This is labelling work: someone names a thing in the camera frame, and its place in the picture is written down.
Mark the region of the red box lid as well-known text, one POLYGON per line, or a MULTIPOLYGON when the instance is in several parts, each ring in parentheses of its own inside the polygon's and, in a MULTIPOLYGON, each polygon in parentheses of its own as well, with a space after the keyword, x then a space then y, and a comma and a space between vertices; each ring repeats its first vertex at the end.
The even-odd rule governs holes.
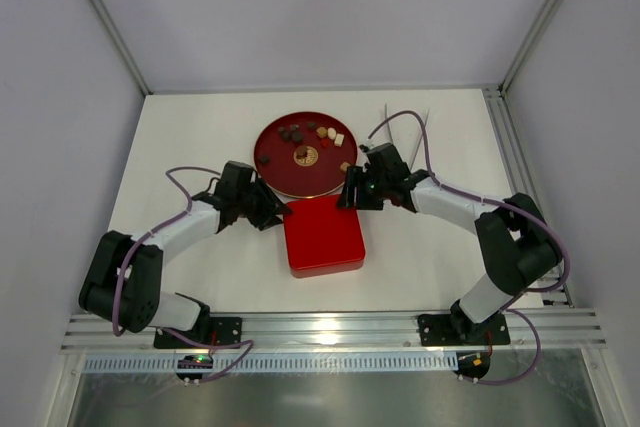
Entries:
POLYGON ((291 274, 309 278, 358 270, 366 257, 358 213, 337 207, 339 196, 289 202, 283 217, 291 274))

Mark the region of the metal tongs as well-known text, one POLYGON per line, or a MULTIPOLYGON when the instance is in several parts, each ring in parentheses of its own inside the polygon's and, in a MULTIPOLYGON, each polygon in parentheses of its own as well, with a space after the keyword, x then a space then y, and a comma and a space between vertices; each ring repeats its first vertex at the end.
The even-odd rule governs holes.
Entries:
POLYGON ((388 121, 383 126, 383 132, 387 140, 398 148, 409 168, 413 169, 422 145, 422 129, 417 121, 410 115, 404 120, 398 118, 388 121))

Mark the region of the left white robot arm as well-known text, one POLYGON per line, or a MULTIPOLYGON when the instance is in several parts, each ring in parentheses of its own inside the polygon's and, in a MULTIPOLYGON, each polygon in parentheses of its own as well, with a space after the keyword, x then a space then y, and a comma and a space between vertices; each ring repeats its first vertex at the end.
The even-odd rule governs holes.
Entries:
POLYGON ((264 231, 282 224, 291 210, 248 164, 229 161, 221 171, 207 169, 208 187, 195 194, 176 181, 182 170, 171 168, 166 176, 185 196, 185 207, 142 233, 105 233, 81 286, 78 304, 110 322, 117 337, 151 327, 182 344, 203 348, 211 345, 214 334, 211 310, 197 299, 163 291, 164 268, 239 219, 264 231))

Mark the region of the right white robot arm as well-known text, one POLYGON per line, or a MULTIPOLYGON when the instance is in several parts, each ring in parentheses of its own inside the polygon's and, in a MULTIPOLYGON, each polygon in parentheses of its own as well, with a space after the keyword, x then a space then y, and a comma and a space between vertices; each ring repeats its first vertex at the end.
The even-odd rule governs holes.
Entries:
POLYGON ((380 211, 391 203, 460 227, 479 243, 484 274, 449 314, 422 318, 426 344, 484 341, 501 311, 563 261, 559 240, 528 195, 495 200, 464 192, 429 170, 411 171, 390 143, 365 154, 365 165, 347 168, 338 208, 380 211))

